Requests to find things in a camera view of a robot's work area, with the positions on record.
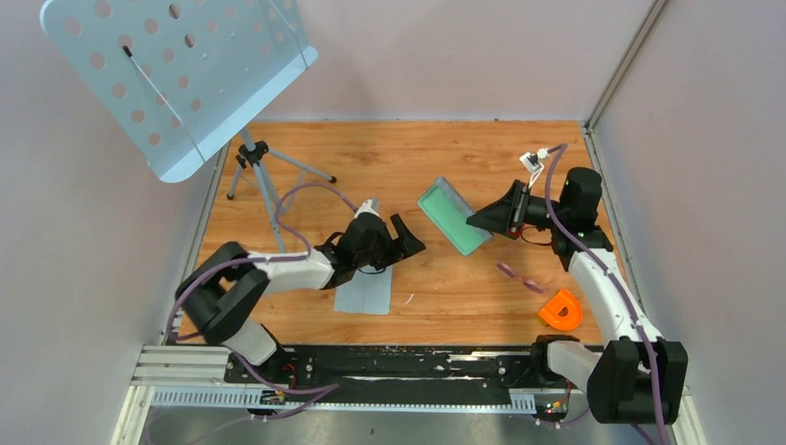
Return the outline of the grey glasses case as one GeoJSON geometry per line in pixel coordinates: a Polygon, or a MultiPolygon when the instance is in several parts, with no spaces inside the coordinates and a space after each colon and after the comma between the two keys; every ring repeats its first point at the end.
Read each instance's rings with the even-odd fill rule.
{"type": "Polygon", "coordinates": [[[417,205],[463,256],[472,254],[493,237],[491,232],[466,222],[474,212],[444,176],[439,176],[418,198],[417,205]]]}

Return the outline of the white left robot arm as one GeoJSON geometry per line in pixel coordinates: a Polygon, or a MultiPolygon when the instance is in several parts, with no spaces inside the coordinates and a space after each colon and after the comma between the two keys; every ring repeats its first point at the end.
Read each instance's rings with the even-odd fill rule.
{"type": "Polygon", "coordinates": [[[425,249],[398,214],[385,222],[372,210],[359,211],[344,231],[302,252],[253,253],[231,241],[179,285],[174,309],[184,311],[208,345],[240,355],[252,375],[272,383],[284,371],[284,358],[277,339],[251,318],[262,298],[337,288],[364,268],[383,271],[425,249]]]}

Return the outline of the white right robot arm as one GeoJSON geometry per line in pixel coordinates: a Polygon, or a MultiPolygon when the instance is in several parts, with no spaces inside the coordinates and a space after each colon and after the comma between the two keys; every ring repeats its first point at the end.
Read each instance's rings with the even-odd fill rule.
{"type": "Polygon", "coordinates": [[[534,196],[515,180],[502,198],[466,222],[509,238],[527,225],[550,232],[552,252],[601,329],[601,352],[571,336],[538,337],[529,362],[533,381],[548,388],[568,380],[586,394],[601,424],[670,426],[678,419],[688,353],[652,325],[621,278],[612,243],[596,223],[601,198],[602,177],[576,167],[568,171],[558,199],[534,196]]]}

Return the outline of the light blue cleaning cloth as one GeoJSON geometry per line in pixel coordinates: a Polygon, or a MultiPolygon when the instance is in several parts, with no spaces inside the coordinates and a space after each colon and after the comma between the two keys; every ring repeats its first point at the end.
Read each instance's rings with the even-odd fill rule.
{"type": "Polygon", "coordinates": [[[336,289],[334,310],[342,313],[387,315],[390,311],[391,267],[359,269],[353,278],[336,289]]]}

